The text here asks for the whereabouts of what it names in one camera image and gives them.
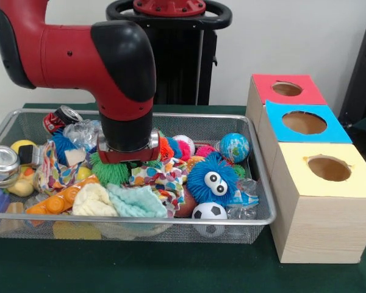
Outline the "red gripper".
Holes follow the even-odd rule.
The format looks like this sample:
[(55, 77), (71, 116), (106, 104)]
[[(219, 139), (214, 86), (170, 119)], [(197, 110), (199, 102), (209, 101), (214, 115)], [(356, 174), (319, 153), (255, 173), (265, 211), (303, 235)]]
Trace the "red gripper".
[(104, 136), (98, 137), (98, 154), (103, 164), (119, 164), (123, 162), (155, 161), (160, 153), (160, 137), (151, 138), (149, 144), (137, 151), (123, 152), (110, 148)]

